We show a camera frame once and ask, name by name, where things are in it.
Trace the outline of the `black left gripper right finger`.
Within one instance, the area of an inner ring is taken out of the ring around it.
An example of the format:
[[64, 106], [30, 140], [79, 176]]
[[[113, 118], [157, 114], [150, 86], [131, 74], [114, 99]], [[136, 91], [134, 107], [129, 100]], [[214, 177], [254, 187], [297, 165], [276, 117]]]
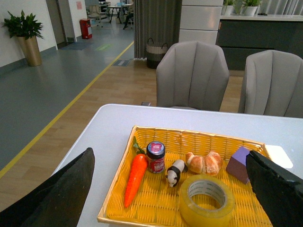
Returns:
[[248, 177], [274, 227], [303, 225], [303, 180], [252, 150], [246, 156]]

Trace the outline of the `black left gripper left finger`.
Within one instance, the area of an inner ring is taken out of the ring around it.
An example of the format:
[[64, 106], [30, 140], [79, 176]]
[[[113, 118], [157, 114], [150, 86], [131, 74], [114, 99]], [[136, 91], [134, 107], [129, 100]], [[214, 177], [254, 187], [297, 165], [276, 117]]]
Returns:
[[75, 227], [90, 190], [92, 148], [0, 213], [2, 227]]

